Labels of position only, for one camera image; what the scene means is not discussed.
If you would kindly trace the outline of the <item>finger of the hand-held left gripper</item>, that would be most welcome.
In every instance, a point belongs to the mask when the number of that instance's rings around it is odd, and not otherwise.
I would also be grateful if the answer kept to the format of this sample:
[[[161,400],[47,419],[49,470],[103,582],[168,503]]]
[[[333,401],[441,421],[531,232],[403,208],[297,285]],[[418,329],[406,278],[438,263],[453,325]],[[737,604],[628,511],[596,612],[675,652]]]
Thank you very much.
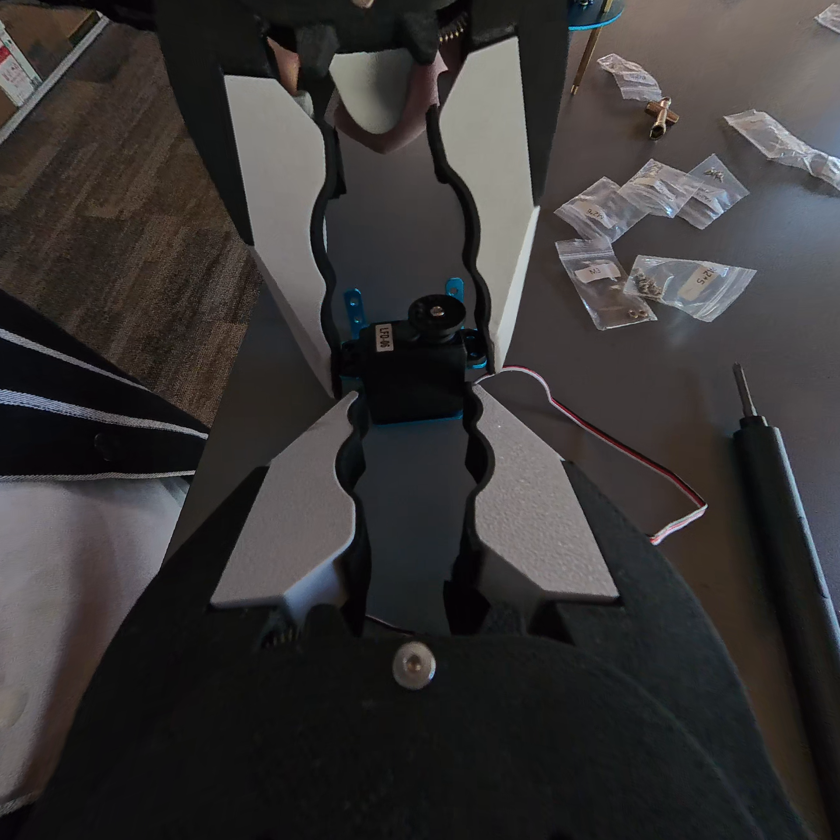
[[[225,76],[245,188],[252,256],[312,372],[331,396],[333,351],[322,326],[328,284],[312,219],[327,183],[323,135],[310,95],[272,78]]]
[[[465,217],[463,260],[476,289],[486,369],[498,371],[515,329],[539,220],[518,37],[467,55],[430,119],[435,160]]]

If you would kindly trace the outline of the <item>white red carton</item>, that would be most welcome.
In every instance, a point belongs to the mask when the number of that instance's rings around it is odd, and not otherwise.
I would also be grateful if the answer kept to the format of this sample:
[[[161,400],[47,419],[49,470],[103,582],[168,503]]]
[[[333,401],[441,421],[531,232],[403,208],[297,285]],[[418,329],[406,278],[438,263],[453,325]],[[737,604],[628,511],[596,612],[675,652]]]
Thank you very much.
[[[44,80],[1,23],[1,89],[21,109],[43,86]]]

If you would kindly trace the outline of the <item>cluster of clear screw bags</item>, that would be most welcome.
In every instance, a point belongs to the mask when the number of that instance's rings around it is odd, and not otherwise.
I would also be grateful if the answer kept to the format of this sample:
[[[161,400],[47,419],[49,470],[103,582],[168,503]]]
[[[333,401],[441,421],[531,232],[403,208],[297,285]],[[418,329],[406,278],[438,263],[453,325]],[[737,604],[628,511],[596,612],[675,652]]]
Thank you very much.
[[[555,214],[580,238],[555,243],[560,263],[601,331],[654,322],[660,303],[712,322],[747,289],[756,270],[710,260],[639,255],[624,269],[614,244],[647,217],[704,230],[750,195],[715,154],[683,172],[648,161],[624,185],[603,177]]]

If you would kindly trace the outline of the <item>black servo with blue bracket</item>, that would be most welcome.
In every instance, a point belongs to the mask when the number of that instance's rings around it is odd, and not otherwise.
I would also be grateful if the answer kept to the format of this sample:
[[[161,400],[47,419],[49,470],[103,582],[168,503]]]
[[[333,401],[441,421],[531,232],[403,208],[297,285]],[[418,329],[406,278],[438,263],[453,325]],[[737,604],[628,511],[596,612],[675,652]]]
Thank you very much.
[[[412,302],[406,318],[369,322],[361,291],[343,294],[351,338],[339,373],[361,385],[375,425],[461,417],[466,374],[487,367],[487,345],[465,326],[465,282],[451,277],[443,293]]]

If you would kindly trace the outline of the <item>long clear plastic bag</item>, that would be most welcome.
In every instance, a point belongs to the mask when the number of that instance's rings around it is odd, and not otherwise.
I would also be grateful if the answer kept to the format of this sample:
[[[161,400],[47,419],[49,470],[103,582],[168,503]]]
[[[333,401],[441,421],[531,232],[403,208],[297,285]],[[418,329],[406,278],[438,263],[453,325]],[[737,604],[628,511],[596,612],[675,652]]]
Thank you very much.
[[[839,190],[839,159],[798,139],[767,112],[750,109],[723,119],[768,160],[807,172]]]

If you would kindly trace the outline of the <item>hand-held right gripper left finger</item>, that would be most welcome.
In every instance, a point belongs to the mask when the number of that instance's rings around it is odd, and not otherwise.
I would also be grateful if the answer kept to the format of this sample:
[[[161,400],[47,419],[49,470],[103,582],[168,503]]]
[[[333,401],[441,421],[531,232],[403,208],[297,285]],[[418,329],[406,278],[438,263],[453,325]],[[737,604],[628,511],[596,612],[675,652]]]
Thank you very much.
[[[349,392],[274,457],[211,597],[219,609],[279,607],[302,625],[314,606],[344,609],[357,631],[366,604],[366,404]]]

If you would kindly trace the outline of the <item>person's white undershirt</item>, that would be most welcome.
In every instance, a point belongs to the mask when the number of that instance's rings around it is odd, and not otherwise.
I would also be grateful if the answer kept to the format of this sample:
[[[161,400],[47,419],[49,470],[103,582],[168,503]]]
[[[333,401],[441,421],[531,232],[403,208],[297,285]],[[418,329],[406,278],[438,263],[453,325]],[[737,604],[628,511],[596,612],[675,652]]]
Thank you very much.
[[[187,491],[181,477],[2,483],[2,816],[45,789]]]

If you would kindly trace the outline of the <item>dark grey desk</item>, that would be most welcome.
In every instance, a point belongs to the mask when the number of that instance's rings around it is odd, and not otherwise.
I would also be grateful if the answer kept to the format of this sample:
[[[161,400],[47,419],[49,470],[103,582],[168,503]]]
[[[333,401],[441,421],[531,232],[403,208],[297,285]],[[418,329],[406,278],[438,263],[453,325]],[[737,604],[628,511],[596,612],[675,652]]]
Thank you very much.
[[[671,468],[708,501],[705,517],[661,549],[728,646],[785,793],[830,838],[784,644],[751,540],[730,435],[742,415],[732,363],[780,427],[826,583],[838,605],[838,193],[767,161],[723,117],[768,112],[838,157],[838,35],[814,17],[834,2],[627,2],[578,94],[563,95],[542,212],[508,364],[540,373],[556,399]],[[679,125],[648,139],[641,103],[624,101],[595,58],[616,53],[657,78]],[[464,239],[455,195],[434,177],[426,139],[388,155],[340,141],[348,193],[327,213],[331,260],[363,291],[368,318],[404,316],[392,274],[412,291],[457,272]],[[689,171],[718,154],[750,195],[703,231],[648,217],[616,242],[637,255],[712,259],[757,270],[720,317],[701,323],[656,306],[656,323],[599,332],[556,254],[574,231],[553,215],[601,176],[624,184],[648,159]],[[226,385],[167,558],[245,478],[327,407],[270,293],[262,290]],[[504,374],[488,390],[571,459],[640,529],[684,515],[666,480],[565,422],[539,384]]]

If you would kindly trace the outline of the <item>person's left hand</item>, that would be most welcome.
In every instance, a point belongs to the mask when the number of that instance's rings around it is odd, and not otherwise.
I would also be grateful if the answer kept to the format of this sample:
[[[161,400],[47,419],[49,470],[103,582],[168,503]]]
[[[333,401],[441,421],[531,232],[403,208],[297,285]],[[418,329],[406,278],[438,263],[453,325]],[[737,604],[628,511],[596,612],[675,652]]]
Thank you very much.
[[[378,154],[397,151],[425,133],[429,109],[439,105],[438,77],[449,72],[443,52],[437,53],[433,64],[415,65],[407,89],[406,101],[399,122],[384,133],[363,129],[349,114],[340,99],[333,113],[335,128],[352,140]]]

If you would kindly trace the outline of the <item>brass cross wrench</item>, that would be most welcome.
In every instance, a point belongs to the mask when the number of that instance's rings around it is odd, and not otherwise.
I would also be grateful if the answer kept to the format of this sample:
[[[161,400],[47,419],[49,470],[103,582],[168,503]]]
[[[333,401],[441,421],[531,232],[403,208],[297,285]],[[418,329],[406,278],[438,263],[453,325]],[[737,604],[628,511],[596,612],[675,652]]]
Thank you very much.
[[[664,97],[659,100],[650,100],[646,103],[645,113],[653,118],[653,124],[649,131],[649,139],[658,141],[662,139],[667,131],[679,121],[679,115],[672,110],[672,98]]]

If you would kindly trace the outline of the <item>black electric screwdriver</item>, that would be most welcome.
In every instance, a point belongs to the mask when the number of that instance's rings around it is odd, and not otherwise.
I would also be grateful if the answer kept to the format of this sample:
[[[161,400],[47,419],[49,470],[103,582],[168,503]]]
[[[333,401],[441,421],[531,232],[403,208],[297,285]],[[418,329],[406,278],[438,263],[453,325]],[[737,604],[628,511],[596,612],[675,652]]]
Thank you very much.
[[[838,749],[837,614],[781,431],[757,410],[739,362],[732,372],[742,416],[731,439],[801,714],[819,747]]]

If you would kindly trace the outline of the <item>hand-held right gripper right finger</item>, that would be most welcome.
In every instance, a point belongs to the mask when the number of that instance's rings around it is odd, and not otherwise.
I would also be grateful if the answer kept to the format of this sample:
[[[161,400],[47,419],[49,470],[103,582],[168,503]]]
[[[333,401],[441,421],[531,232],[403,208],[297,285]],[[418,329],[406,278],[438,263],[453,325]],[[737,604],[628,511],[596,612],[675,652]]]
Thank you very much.
[[[549,604],[617,605],[564,459],[480,384],[466,391],[463,420],[475,487],[448,579],[451,633],[477,633],[494,607],[528,627]]]

